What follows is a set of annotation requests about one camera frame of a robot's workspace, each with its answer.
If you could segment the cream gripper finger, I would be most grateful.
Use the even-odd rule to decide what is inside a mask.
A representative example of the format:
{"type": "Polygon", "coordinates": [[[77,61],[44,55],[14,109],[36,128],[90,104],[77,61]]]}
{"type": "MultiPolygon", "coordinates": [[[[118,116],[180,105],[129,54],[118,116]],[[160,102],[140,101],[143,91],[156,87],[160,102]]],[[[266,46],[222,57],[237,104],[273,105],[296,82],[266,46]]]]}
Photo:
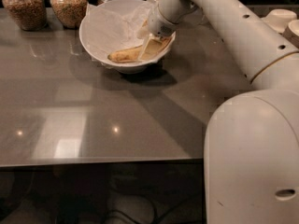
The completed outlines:
{"type": "Polygon", "coordinates": [[[158,55],[168,44],[168,39],[156,35],[148,35],[141,47],[138,55],[139,61],[153,59],[158,55]]]}
{"type": "Polygon", "coordinates": [[[149,34],[148,22],[144,21],[140,29],[136,33],[138,39],[144,39],[149,34]]]}

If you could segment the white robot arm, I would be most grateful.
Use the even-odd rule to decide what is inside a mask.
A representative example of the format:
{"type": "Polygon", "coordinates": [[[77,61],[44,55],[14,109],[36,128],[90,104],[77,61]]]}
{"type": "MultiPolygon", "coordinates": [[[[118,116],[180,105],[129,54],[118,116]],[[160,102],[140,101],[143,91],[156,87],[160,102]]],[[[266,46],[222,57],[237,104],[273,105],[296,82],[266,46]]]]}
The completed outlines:
{"type": "Polygon", "coordinates": [[[206,127],[207,224],[299,224],[298,49],[238,0],[159,0],[149,31],[170,36],[194,7],[254,89],[206,127]]]}

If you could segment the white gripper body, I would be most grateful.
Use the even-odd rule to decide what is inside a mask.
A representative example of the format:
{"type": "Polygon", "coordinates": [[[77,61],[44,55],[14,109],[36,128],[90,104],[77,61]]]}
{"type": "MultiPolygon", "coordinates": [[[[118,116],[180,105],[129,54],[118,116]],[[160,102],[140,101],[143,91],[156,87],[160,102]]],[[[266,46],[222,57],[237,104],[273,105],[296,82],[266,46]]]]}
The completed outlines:
{"type": "Polygon", "coordinates": [[[149,31],[158,36],[169,37],[177,28],[178,14],[171,8],[155,6],[148,17],[149,31]]]}

